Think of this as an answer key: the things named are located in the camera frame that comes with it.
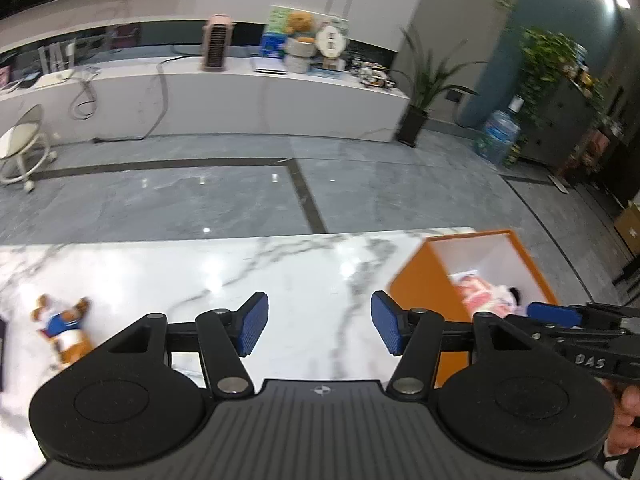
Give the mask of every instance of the power cord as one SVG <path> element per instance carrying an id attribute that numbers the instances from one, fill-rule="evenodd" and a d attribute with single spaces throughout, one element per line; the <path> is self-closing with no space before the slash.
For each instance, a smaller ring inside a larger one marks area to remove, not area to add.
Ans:
<path id="1" fill-rule="evenodd" d="M 175 45 L 172 45 L 170 47 L 172 54 L 175 54 L 176 56 L 189 56 L 189 57 L 199 57 L 201 56 L 201 54 L 195 54 L 193 52 L 180 52 Z"/>
<path id="2" fill-rule="evenodd" d="M 79 74 L 79 76 L 72 74 L 67 79 L 75 79 L 82 86 L 81 91 L 78 93 L 76 97 L 73 98 L 71 104 L 69 105 L 68 114 L 75 121 L 85 121 L 90 119 L 93 114 L 95 114 L 98 109 L 98 96 L 94 90 L 94 86 L 91 84 L 91 81 L 100 73 L 100 69 L 98 67 L 87 67 L 83 72 Z M 78 100 L 86 94 L 88 99 L 78 103 Z"/>
<path id="3" fill-rule="evenodd" d="M 151 133 L 158 127 L 158 124 L 162 122 L 162 119 L 164 119 L 164 116 L 166 115 L 167 110 L 169 109 L 169 88 L 166 83 L 166 75 L 162 70 L 162 65 L 164 65 L 165 63 L 169 63 L 171 61 L 178 61 L 179 59 L 185 59 L 187 57 L 200 57 L 200 54 L 182 54 L 181 56 L 178 56 L 178 57 L 171 57 L 169 59 L 162 60 L 160 63 L 158 63 L 158 65 L 156 65 L 156 70 L 158 70 L 158 76 L 160 78 L 160 88 L 162 91 L 162 111 L 160 112 L 160 115 L 158 115 L 158 118 L 156 119 L 156 122 L 154 123 L 154 125 L 151 128 L 149 128 L 146 134 L 144 134 L 141 137 L 119 137 L 117 139 L 105 139 L 103 137 L 94 137 L 93 142 L 99 143 L 99 142 L 122 142 L 124 140 L 144 140 L 149 135 L 151 135 Z"/>

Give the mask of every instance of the stuffed teddy bear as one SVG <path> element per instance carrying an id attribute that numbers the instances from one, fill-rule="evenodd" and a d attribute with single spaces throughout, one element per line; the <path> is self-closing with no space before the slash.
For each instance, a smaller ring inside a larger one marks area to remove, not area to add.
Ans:
<path id="1" fill-rule="evenodd" d="M 314 17 L 310 12 L 304 10 L 294 10 L 287 17 L 287 25 L 284 33 L 288 36 L 297 36 L 299 34 L 306 36 L 313 32 Z"/>
<path id="2" fill-rule="evenodd" d="M 87 298 L 69 307 L 43 294 L 36 300 L 36 308 L 31 311 L 31 320 L 38 323 L 39 332 L 58 354 L 61 369 L 71 366 L 94 349 L 81 328 L 82 318 L 88 309 Z"/>

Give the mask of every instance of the blue water bottle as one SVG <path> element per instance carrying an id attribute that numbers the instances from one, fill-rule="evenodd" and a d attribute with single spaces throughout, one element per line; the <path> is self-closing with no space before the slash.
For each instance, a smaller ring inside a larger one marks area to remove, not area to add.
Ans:
<path id="1" fill-rule="evenodd" d="M 513 143 L 518 140 L 520 126 L 515 115 L 524 103 L 520 96 L 514 97 L 506 112 L 496 110 L 484 125 L 476 139 L 476 153 L 489 162 L 499 166 L 509 153 Z"/>

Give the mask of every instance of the floor tile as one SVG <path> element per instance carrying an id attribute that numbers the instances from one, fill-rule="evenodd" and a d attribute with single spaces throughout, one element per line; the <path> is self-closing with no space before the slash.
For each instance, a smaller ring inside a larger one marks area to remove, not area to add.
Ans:
<path id="1" fill-rule="evenodd" d="M 593 242 L 584 235 L 576 234 L 557 240 L 578 272 L 594 301 L 608 304 L 622 304 L 612 280 L 622 271 L 616 260 L 620 256 L 608 240 Z"/>
<path id="2" fill-rule="evenodd" d="M 98 218 L 107 198 L 100 176 L 41 181 L 28 195 L 19 186 L 11 186 L 8 191 L 14 194 L 15 209 L 11 216 L 3 217 L 1 243 L 65 244 L 96 240 Z"/>
<path id="3" fill-rule="evenodd" d="M 514 228 L 525 244 L 548 241 L 524 204 L 495 173 L 378 162 L 300 160 L 331 232 L 469 226 Z"/>
<path id="4" fill-rule="evenodd" d="M 518 161 L 513 166 L 498 168 L 498 173 L 505 176 L 516 176 L 521 178 L 532 178 L 541 182 L 551 182 L 549 180 L 549 170 L 537 164 L 529 164 L 527 162 Z"/>
<path id="5" fill-rule="evenodd" d="M 622 213 L 623 207 L 613 197 L 613 195 L 603 189 L 600 189 L 591 182 L 579 184 L 576 189 L 578 189 L 580 194 L 585 197 L 585 200 L 587 200 L 587 197 L 590 197 L 591 202 L 597 203 L 602 212 L 608 216 L 610 220 L 615 220 L 620 213 Z"/>
<path id="6" fill-rule="evenodd" d="M 555 186 L 510 182 L 542 220 L 554 238 L 576 234 L 599 237 L 607 231 L 602 220 L 589 208 L 575 189 L 563 194 Z"/>
<path id="7" fill-rule="evenodd" d="M 417 150 L 399 142 L 372 142 L 324 137 L 291 137 L 296 158 L 326 158 L 329 160 L 363 160 L 396 164 L 423 164 Z"/>
<path id="8" fill-rule="evenodd" d="M 418 136 L 415 151 L 426 166 L 496 171 L 495 166 L 474 153 L 473 141 L 462 137 L 425 130 Z"/>
<path id="9" fill-rule="evenodd" d="M 110 177 L 101 242 L 310 232 L 286 168 L 127 171 Z"/>
<path id="10" fill-rule="evenodd" d="M 580 280 L 553 242 L 529 248 L 529 254 L 555 292 L 560 304 L 585 304 L 590 300 Z"/>
<path id="11" fill-rule="evenodd" d="M 58 160 L 48 168 L 76 168 L 119 162 L 176 158 L 287 158 L 288 136 L 211 134 L 159 136 L 128 142 L 80 142 L 56 148 Z"/>

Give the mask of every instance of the cardboard box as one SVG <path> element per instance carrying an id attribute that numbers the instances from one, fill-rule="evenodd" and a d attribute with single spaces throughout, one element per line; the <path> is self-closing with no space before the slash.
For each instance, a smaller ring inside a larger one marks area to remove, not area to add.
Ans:
<path id="1" fill-rule="evenodd" d="M 555 294 L 515 232 L 511 230 L 427 238 L 389 286 L 389 295 L 405 310 L 415 306 L 439 312 L 448 321 L 471 321 L 450 274 L 477 269 L 494 285 L 516 287 L 521 304 L 558 304 Z M 468 365 L 466 352 L 440 357 L 437 384 Z"/>
<path id="2" fill-rule="evenodd" d="M 626 208 L 614 223 L 631 252 L 640 254 L 640 209 L 636 204 Z"/>

